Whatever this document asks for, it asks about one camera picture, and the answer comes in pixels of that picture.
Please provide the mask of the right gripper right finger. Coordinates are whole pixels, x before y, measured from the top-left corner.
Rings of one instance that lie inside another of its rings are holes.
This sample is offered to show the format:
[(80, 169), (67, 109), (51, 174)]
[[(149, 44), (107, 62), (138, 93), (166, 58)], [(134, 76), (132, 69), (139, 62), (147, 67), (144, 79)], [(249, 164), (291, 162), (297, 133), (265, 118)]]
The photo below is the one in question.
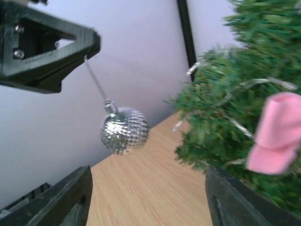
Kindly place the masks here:
[(260, 197), (219, 167), (206, 170), (213, 226), (299, 226), (301, 220)]

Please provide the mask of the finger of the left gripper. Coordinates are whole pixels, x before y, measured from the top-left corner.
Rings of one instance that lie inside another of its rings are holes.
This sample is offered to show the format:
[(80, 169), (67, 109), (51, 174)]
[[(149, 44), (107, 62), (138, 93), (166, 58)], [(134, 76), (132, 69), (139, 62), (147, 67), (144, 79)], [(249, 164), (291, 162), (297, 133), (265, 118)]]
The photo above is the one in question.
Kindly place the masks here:
[(101, 48), (101, 36), (92, 28), (62, 20), (20, 4), (0, 6), (0, 72), (20, 78), (48, 75)]
[(0, 84), (43, 94), (60, 93), (62, 81), (85, 60), (92, 57), (92, 54), (88, 54), (70, 61), (59, 60), (9, 76), (1, 73)]

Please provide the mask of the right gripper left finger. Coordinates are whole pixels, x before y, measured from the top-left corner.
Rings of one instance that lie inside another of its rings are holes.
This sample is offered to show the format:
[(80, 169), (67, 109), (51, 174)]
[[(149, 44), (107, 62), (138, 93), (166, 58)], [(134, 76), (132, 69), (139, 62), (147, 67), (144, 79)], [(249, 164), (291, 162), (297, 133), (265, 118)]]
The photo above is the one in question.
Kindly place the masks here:
[(90, 166), (44, 183), (0, 210), (2, 226), (85, 226), (93, 190)]

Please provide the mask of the pink fabric bow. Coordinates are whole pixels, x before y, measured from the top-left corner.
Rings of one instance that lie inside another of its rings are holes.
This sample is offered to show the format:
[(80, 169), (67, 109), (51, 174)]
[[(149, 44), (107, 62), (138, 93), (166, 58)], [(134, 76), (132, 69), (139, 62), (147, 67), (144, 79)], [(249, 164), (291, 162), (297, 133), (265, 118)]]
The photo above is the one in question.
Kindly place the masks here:
[(250, 171), (279, 175), (288, 170), (301, 147), (301, 96), (282, 92), (263, 107), (247, 160)]

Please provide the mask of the small green christmas tree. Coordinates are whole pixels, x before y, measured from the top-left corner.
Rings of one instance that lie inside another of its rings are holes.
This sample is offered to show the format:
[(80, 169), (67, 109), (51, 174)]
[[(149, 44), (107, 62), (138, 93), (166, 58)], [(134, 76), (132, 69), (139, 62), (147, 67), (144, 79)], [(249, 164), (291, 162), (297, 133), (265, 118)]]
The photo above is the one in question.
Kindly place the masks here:
[(217, 46), (200, 59), (194, 81), (171, 100), (190, 125), (176, 158), (206, 171), (221, 167), (277, 207), (301, 215), (301, 161), (281, 176), (246, 168), (255, 128), (268, 96), (285, 91), (276, 80), (301, 84), (301, 3), (233, 0), (224, 18), (238, 46)]

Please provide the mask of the silver glitter ball ornament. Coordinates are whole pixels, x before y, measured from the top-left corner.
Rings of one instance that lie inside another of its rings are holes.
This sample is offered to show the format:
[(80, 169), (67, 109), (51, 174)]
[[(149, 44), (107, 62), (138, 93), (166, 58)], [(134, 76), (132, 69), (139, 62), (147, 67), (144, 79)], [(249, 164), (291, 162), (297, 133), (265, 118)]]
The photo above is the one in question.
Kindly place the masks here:
[(103, 98), (104, 109), (107, 113), (100, 128), (100, 138), (103, 145), (112, 154), (116, 155), (129, 154), (142, 148), (149, 138), (149, 124), (146, 118), (136, 109), (130, 107), (118, 108), (105, 94), (87, 61), (88, 56), (85, 55), (86, 68)]

